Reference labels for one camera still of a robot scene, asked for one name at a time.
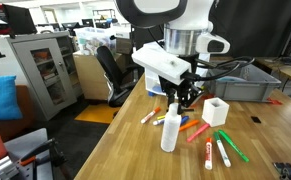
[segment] blue pillow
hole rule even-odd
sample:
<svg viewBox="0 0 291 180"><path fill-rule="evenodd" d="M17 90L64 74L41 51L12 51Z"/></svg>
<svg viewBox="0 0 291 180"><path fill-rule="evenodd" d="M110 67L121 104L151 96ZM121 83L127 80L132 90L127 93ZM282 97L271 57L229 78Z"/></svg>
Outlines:
<svg viewBox="0 0 291 180"><path fill-rule="evenodd" d="M21 119L17 104L16 76L0 76L0 120Z"/></svg>

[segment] marker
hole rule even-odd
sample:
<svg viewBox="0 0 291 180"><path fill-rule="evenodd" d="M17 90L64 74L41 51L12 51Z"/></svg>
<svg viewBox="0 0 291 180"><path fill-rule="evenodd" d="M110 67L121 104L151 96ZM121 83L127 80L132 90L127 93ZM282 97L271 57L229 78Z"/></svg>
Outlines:
<svg viewBox="0 0 291 180"><path fill-rule="evenodd" d="M189 116L184 116L182 117L182 121L181 121L181 125L184 124L187 120L189 119ZM157 121L154 121L153 124L156 126L156 125L159 125L159 124L164 124L164 121L165 119L160 119L160 120L157 120Z"/></svg>
<svg viewBox="0 0 291 180"><path fill-rule="evenodd" d="M216 143L219 149L219 152L221 152L221 156L223 158L224 164L226 167L231 167L231 162L229 161L229 158L226 154L225 148L223 146L223 143L221 141L221 139L219 138L219 135L217 132L214 132L214 137L216 139Z"/></svg>
<svg viewBox="0 0 291 180"><path fill-rule="evenodd" d="M144 117L142 120L141 120L141 123L146 123L146 121L148 121L151 117L154 116L155 113L157 113L158 111L160 111L161 108L160 107L157 107L155 108L152 112L150 112L146 117Z"/></svg>
<svg viewBox="0 0 291 180"><path fill-rule="evenodd" d="M187 142L191 142L196 136L198 136L200 133L202 133L208 127L209 127L208 123L201 126L194 134L192 134L189 138L187 138Z"/></svg>
<svg viewBox="0 0 291 180"><path fill-rule="evenodd" d="M223 131L223 130L218 130L218 132L224 137L224 139L232 146L232 148L235 149L235 151L243 158L245 162L248 162L249 159L243 154L241 150L238 149L238 147L234 144L234 142L231 140L231 138Z"/></svg>
<svg viewBox="0 0 291 180"><path fill-rule="evenodd" d="M193 121L181 126L178 131L183 131L183 130L185 130L187 128L190 128L190 127L192 127L192 126L194 126L195 124L198 124L198 123L199 123L199 120L193 120Z"/></svg>
<svg viewBox="0 0 291 180"><path fill-rule="evenodd" d="M212 138L206 139L205 168L211 170L212 164Z"/></svg>
<svg viewBox="0 0 291 180"><path fill-rule="evenodd" d="M159 124L164 124L164 121L165 121L165 119L160 119L160 120L154 121L153 124L154 124L154 126L157 126Z"/></svg>
<svg viewBox="0 0 291 180"><path fill-rule="evenodd" d="M164 119L164 118L165 118L165 115L163 115L163 116L158 116L158 117L157 117L157 120Z"/></svg>

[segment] metal cabinet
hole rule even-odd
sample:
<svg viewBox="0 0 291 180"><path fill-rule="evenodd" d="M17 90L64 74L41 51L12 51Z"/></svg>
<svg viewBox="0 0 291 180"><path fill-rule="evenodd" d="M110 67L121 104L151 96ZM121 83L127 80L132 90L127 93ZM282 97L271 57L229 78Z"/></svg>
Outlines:
<svg viewBox="0 0 291 180"><path fill-rule="evenodd" d="M39 118L49 120L82 94L77 87L73 48L67 34L29 36L9 42L43 114Z"/></svg>

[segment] office chair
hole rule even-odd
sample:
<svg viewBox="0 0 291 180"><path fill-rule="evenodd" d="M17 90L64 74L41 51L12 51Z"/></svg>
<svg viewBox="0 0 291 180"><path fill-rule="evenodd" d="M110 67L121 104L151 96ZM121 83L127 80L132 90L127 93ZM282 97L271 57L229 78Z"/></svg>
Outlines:
<svg viewBox="0 0 291 180"><path fill-rule="evenodd" d="M122 72L116 64L111 51L106 46L97 48L96 58L105 71L104 76L107 79L107 85L110 90L107 100L108 105L110 107L122 106L136 85L140 75L144 72L143 67L131 64L126 67L125 72ZM125 83L124 80L126 80L128 75L132 75L133 79L131 82Z"/></svg>

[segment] brown sofa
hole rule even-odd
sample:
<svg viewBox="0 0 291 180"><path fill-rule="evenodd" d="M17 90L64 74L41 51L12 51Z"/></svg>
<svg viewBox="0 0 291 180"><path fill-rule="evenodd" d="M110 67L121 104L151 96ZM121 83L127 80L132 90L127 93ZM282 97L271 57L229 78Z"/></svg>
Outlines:
<svg viewBox="0 0 291 180"><path fill-rule="evenodd" d="M30 128L34 122L34 110L27 86L16 86L17 103L22 112L23 118L18 120L0 121L0 135L2 140L8 141L15 138L25 128Z"/></svg>

